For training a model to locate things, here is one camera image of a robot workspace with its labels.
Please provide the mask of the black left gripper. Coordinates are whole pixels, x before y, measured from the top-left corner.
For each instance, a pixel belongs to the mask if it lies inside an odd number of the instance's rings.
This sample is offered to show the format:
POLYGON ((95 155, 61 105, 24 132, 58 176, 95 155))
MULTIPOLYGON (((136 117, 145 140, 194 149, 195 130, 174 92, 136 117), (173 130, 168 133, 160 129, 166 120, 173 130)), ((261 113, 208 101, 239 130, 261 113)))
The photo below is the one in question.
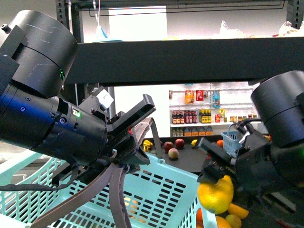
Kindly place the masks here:
POLYGON ((156 109, 150 95, 143 94, 142 98, 128 112, 119 112, 113 117, 109 117, 105 111, 114 99, 102 86, 91 92, 80 104, 82 109, 105 121, 105 145, 89 165, 91 168, 101 170, 110 163, 135 167, 150 164, 148 156, 140 148, 139 140, 143 137, 136 135, 135 128, 156 109))

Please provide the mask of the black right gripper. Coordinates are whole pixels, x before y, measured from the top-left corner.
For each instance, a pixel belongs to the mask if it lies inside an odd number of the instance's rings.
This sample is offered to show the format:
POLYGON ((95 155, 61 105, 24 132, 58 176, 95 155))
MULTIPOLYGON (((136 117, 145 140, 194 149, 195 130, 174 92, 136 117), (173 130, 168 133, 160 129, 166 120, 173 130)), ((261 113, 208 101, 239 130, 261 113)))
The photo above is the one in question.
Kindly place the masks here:
POLYGON ((237 127, 235 140, 240 148, 228 152, 206 137, 198 139, 197 148, 205 151, 206 158, 197 181, 215 184, 228 175, 239 193, 264 195, 273 192, 271 138, 248 123, 237 127))

